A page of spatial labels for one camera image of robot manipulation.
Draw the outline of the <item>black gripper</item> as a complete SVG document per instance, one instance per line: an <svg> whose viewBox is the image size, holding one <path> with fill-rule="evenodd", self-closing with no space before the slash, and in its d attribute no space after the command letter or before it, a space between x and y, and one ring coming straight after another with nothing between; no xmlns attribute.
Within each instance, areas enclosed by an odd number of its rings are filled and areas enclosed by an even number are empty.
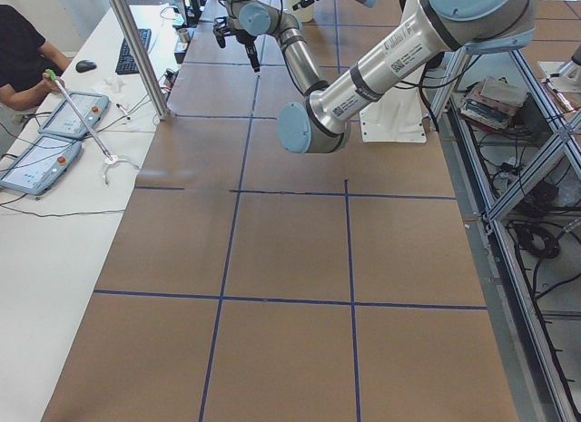
<svg viewBox="0 0 581 422"><path fill-rule="evenodd" d="M249 58L253 72L258 73L260 71L260 61L255 46L255 36L249 34L244 29L239 28L229 16L216 17L213 20L212 32L220 48L226 47L226 38L228 36L234 36L239 44L245 46L245 52Z"/></svg>

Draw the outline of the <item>person's forearm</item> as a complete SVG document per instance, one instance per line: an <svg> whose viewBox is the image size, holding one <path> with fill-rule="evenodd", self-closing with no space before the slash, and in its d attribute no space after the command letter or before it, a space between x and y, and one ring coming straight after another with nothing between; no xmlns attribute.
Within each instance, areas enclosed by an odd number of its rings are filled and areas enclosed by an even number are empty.
<svg viewBox="0 0 581 422"><path fill-rule="evenodd" d="M50 92L51 84L46 82L20 92L11 84L6 84L1 87L1 103L15 111L25 111L38 106Z"/></svg>

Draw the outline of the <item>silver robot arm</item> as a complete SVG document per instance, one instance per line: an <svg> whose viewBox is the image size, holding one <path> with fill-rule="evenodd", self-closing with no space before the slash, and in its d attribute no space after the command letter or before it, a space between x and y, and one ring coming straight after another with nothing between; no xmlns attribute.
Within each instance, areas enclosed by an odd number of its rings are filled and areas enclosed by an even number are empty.
<svg viewBox="0 0 581 422"><path fill-rule="evenodd" d="M490 42L495 51L532 39L537 0L418 0L414 13L329 87L288 103L277 121L282 147L330 153L350 137L350 120L435 55Z"/></svg>
<svg viewBox="0 0 581 422"><path fill-rule="evenodd" d="M305 97L330 86L323 78L299 21L286 12L283 5L273 7L262 0L219 0L227 15L213 20L212 33L218 46L226 47L232 36L242 44L254 72L261 70L255 41L261 35L274 38L281 50L283 62L297 90Z"/></svg>

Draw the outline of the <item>person's hand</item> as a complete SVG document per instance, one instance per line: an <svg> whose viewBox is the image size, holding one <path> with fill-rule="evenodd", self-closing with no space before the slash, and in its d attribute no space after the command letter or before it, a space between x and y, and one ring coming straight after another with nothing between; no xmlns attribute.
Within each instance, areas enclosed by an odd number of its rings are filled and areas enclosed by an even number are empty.
<svg viewBox="0 0 581 422"><path fill-rule="evenodd" d="M48 93L60 93L64 89L64 81L59 77L53 78L47 73L43 73L42 85Z"/></svg>

